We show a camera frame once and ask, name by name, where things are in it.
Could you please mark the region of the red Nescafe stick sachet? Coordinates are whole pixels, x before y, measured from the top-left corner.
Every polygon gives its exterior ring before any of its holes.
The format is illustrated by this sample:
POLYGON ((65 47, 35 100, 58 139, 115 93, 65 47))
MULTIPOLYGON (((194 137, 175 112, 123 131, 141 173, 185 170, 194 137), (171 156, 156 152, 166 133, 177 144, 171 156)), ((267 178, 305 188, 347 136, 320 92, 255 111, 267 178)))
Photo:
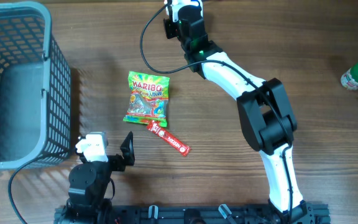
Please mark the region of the red Nescafe stick sachet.
POLYGON ((183 144, 181 141, 179 141, 175 136, 173 136, 171 133, 169 133, 166 129, 161 127, 157 122, 151 121, 147 125, 147 129, 163 139, 165 142, 167 142, 169 145, 171 145, 173 148, 175 148, 183 157, 186 157, 188 153, 191 150, 191 147, 187 146, 186 144, 183 144))

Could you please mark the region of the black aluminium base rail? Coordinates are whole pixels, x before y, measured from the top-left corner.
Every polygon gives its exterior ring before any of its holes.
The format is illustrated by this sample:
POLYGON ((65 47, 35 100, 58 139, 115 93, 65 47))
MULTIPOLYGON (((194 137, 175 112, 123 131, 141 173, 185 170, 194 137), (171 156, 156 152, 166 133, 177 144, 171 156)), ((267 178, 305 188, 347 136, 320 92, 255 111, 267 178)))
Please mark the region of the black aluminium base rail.
POLYGON ((110 206, 92 215, 75 214, 70 208, 58 208, 54 223, 288 223, 287 214, 280 215, 267 204, 218 207, 149 207, 110 206))

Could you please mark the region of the grey plastic shopping basket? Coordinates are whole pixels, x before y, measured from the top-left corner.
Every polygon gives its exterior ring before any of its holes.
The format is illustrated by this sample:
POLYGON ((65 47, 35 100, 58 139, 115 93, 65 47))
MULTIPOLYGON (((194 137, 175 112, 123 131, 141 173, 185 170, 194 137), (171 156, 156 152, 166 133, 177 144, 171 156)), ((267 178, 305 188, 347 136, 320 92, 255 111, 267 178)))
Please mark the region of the grey plastic shopping basket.
POLYGON ((0 170, 70 156, 71 70, 52 17, 33 1, 0 3, 0 170))

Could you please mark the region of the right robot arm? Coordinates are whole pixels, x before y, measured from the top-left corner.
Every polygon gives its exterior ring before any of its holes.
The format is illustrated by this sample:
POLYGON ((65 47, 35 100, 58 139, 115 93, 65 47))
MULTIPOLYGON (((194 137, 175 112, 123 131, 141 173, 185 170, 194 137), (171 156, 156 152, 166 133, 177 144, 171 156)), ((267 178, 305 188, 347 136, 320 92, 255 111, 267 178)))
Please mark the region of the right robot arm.
POLYGON ((251 75, 210 40, 201 1, 165 1, 163 9, 168 16, 163 22, 166 36, 180 41, 185 67, 235 99, 242 134, 264 164, 272 220, 313 223, 313 208, 296 182, 292 150, 297 122, 283 83, 251 75))

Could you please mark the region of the Haribo gummy candy bag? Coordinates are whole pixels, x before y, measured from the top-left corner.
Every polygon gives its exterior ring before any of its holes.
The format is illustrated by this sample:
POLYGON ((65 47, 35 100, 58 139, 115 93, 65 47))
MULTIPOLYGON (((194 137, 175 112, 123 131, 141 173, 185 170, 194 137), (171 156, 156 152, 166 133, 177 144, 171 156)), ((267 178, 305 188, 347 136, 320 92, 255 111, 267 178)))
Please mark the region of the Haribo gummy candy bag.
POLYGON ((155 121, 161 127, 166 128, 170 79, 130 71, 128 82, 131 95, 129 108, 123 121, 139 124, 149 124, 155 121))

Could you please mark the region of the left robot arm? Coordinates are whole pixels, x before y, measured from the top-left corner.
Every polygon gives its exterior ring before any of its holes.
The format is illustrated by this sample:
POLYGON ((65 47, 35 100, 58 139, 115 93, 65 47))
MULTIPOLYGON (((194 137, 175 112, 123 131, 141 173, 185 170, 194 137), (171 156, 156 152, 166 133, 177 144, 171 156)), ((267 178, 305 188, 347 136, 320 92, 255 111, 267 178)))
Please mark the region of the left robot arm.
POLYGON ((108 185, 115 188, 113 172, 123 172, 133 166, 135 155, 133 132, 129 132, 120 146, 121 153, 106 154, 108 140, 104 132, 90 132, 80 137, 75 145, 81 164, 69 173, 68 200, 56 209, 55 223, 121 223, 112 207, 112 198, 106 198, 108 185))

